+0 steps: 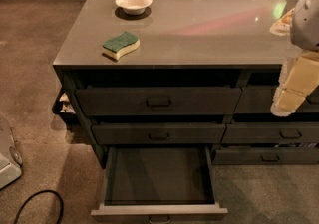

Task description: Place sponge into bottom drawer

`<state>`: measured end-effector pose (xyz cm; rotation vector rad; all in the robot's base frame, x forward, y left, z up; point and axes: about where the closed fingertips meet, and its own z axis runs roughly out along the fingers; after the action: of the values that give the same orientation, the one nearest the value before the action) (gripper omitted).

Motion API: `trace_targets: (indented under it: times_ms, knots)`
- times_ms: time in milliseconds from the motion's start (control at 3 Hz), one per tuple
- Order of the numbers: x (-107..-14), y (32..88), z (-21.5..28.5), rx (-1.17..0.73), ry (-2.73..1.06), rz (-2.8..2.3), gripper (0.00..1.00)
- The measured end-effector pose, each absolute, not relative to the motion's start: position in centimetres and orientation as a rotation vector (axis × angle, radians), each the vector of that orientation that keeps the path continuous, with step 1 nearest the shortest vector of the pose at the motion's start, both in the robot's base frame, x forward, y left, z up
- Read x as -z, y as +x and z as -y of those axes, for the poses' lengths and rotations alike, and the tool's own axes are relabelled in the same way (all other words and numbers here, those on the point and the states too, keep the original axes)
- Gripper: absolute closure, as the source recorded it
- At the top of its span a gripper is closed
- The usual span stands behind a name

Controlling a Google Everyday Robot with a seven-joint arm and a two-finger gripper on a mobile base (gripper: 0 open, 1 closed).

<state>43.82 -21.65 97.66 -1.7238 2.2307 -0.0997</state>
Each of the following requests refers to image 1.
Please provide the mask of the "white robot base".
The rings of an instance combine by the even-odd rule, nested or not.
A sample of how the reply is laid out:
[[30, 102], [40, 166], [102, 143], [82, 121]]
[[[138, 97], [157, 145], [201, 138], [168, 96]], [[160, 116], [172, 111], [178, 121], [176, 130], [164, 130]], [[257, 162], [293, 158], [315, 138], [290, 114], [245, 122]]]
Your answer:
[[22, 175], [23, 161], [13, 138], [8, 120], [0, 115], [0, 189]]

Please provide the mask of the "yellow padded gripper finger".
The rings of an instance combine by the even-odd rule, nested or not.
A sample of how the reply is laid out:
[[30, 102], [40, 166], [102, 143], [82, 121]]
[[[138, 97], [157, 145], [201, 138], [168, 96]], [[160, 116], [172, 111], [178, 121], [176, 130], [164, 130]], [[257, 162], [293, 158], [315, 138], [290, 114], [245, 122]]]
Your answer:
[[290, 34], [291, 21], [294, 14], [294, 8], [289, 10], [285, 15], [283, 15], [279, 20], [272, 24], [269, 32], [277, 36], [287, 36]]
[[298, 57], [287, 59], [281, 68], [271, 113], [279, 117], [295, 113], [318, 86], [318, 52], [303, 51]]

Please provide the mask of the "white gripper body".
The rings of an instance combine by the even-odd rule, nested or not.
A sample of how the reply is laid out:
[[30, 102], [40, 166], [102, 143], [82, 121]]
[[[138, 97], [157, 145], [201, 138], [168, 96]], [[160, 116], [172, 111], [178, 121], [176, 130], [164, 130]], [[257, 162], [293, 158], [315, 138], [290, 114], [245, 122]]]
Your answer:
[[291, 42], [304, 50], [319, 51], [319, 0], [299, 0], [294, 8]]

